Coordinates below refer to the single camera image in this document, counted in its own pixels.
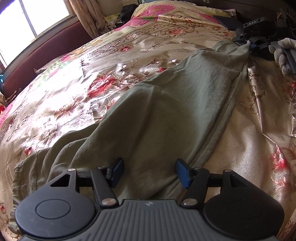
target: green cloth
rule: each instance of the green cloth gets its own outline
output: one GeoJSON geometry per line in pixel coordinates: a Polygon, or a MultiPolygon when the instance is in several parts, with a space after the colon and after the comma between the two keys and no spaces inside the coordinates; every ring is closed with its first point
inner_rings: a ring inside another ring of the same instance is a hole
{"type": "Polygon", "coordinates": [[[130,88],[100,123],[62,136],[15,166],[14,210],[30,193],[68,168],[79,172],[125,161],[116,187],[126,198],[175,198],[182,187],[175,160],[203,166],[231,115],[247,76],[249,45],[219,42],[198,50],[176,67],[130,88]]]}

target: wrinkled fabric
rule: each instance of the wrinkled fabric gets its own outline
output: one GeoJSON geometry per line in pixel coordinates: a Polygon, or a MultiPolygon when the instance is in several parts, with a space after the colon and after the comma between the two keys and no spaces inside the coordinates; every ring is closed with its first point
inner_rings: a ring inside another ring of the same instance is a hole
{"type": "MultiPolygon", "coordinates": [[[[180,1],[141,4],[126,26],[52,64],[6,107],[0,116],[0,229],[6,240],[19,238],[7,227],[15,164],[52,147],[69,131],[99,123],[135,83],[198,49],[231,40],[235,33],[213,15],[232,13],[180,1]]],[[[296,228],[296,85],[275,62],[260,58],[252,57],[248,75],[204,167],[212,173],[233,169],[278,200],[285,211],[278,237],[291,240],[296,228]]],[[[217,193],[209,188],[207,200],[217,193]]],[[[173,190],[168,198],[177,195],[173,190]]]]}
{"type": "Polygon", "coordinates": [[[95,39],[106,25],[106,16],[96,0],[70,0],[78,19],[87,33],[95,39]]]}
{"type": "Polygon", "coordinates": [[[110,166],[118,157],[125,160],[114,190],[119,200],[148,199],[156,193],[166,198],[179,183],[178,157],[203,166],[212,153],[246,79],[248,55],[249,44],[238,47],[230,41],[198,50],[176,67],[135,84],[99,125],[62,136],[40,151],[43,156],[47,152],[44,158],[34,153],[19,162],[9,228],[18,233],[16,206],[52,178],[69,168],[81,172],[110,166]]]}

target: ribbed gray surface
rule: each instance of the ribbed gray surface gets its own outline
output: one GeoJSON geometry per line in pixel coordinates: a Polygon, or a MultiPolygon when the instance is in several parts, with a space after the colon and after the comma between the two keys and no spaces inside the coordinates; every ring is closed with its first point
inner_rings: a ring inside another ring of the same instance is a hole
{"type": "MultiPolygon", "coordinates": [[[[231,241],[209,227],[196,210],[175,200],[125,200],[103,210],[94,224],[68,241],[231,241]]],[[[276,241],[275,237],[264,241],[276,241]]]]}

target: window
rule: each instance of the window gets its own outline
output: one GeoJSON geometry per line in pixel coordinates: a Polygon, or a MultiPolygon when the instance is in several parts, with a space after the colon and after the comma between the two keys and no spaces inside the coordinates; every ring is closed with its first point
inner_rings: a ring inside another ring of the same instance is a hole
{"type": "Polygon", "coordinates": [[[0,14],[0,61],[4,67],[72,14],[67,0],[15,0],[0,14]]]}

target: wall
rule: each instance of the wall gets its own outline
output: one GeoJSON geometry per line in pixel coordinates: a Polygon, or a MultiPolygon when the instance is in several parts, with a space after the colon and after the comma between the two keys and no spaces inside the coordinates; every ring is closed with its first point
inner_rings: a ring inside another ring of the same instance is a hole
{"type": "Polygon", "coordinates": [[[125,5],[139,4],[137,0],[97,0],[97,2],[107,16],[120,13],[125,5]]]}

